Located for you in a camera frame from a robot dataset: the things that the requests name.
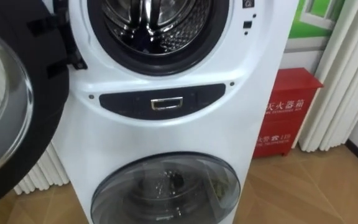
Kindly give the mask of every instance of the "open door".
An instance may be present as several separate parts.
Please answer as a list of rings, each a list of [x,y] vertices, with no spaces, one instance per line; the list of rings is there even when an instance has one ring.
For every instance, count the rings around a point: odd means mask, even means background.
[[[0,198],[38,161],[68,96],[67,53],[42,1],[0,0]]]

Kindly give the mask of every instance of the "lower door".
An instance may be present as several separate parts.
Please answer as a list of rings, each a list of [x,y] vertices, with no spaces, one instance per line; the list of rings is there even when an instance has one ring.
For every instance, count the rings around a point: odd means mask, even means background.
[[[168,153],[135,161],[107,177],[93,196],[98,224],[214,224],[236,206],[240,183],[226,162]]]

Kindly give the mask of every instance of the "twin-drum washing machine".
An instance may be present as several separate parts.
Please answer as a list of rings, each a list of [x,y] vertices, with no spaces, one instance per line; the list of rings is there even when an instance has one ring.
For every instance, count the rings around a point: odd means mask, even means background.
[[[0,0],[0,198],[54,136],[90,223],[232,223],[297,4]]]

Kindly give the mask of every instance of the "fire extinguisher box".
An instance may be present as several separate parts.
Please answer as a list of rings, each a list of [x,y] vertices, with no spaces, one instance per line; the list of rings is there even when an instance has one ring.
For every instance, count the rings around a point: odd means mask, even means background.
[[[287,155],[313,101],[323,85],[304,68],[279,70],[254,157]]]
[[[304,118],[323,85],[304,68],[279,70],[264,122]]]
[[[287,155],[303,119],[265,123],[259,133],[254,157]]]

